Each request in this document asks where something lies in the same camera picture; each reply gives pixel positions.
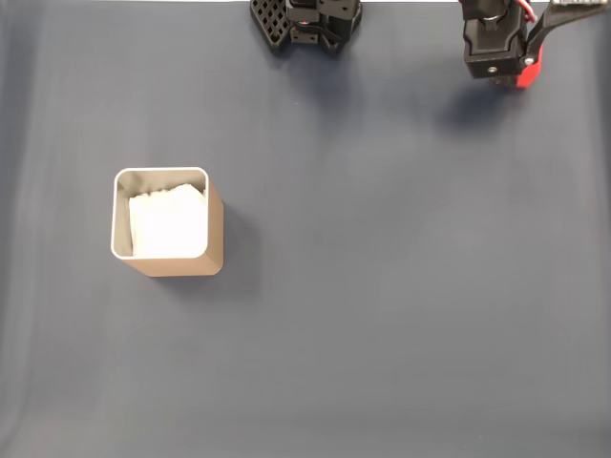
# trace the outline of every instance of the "white tissue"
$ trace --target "white tissue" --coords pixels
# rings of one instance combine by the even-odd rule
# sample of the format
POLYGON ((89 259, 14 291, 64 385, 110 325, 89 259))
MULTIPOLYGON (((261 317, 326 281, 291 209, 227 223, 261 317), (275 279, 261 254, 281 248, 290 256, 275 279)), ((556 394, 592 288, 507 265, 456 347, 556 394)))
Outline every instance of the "white tissue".
POLYGON ((130 225, 135 257, 195 258, 208 240, 205 197, 182 184, 130 198, 130 225))

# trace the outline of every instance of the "tan container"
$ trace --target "tan container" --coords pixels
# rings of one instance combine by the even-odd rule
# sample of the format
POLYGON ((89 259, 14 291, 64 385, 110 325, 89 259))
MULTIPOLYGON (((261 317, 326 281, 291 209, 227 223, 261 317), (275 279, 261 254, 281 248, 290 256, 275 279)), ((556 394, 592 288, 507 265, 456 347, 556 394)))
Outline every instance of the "tan container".
POLYGON ((222 268, 224 207, 208 174, 199 167, 124 169, 115 177, 113 254, 149 277, 214 275, 222 268), (191 184, 206 197, 208 241, 195 258, 140 258, 133 256, 129 199, 144 193, 191 184))

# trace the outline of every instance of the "red wire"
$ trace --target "red wire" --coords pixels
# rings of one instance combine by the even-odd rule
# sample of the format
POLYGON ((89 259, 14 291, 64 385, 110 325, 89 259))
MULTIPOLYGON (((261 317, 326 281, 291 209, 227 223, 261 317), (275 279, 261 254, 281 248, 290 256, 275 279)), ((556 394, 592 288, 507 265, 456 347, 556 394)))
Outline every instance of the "red wire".
POLYGON ((535 14, 535 10, 526 0, 516 0, 521 7, 526 10, 526 15, 528 16, 528 20, 531 22, 537 22, 537 15, 535 14))

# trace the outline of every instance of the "gray surface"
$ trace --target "gray surface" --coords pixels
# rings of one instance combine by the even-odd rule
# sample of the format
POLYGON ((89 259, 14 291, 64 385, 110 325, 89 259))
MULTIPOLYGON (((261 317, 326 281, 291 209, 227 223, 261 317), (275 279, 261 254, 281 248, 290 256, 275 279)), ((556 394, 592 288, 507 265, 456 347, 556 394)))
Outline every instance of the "gray surface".
POLYGON ((366 5, 337 61, 271 57, 246 4, 23 5, 3 456, 611 455, 608 18, 520 96, 470 80, 456 5, 366 5), (113 177, 181 165, 225 267, 147 279, 111 256, 113 177))

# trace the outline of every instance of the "black 3d-printed part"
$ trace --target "black 3d-printed part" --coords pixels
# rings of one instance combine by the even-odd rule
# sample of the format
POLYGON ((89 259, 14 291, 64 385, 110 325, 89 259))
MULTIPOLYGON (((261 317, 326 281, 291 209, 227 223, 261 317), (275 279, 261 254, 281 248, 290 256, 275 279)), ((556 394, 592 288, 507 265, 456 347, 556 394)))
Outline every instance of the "black 3d-printed part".
MULTIPOLYGON (((321 15, 321 20, 326 21, 326 27, 331 31, 343 30, 346 41, 335 42, 319 34, 318 45, 329 54, 337 54, 349 41, 349 37, 356 31, 361 23, 363 6, 359 2, 356 16, 352 20, 343 20, 321 15)), ((291 41, 290 32, 294 30, 294 24, 286 17, 286 5, 284 0, 250 0, 250 14, 259 27, 267 46, 274 53, 278 53, 286 43, 291 41)), ((321 23, 311 23, 312 27, 320 27, 321 23)))
POLYGON ((284 0, 250 0, 250 13, 270 50, 278 52, 290 41, 284 0))

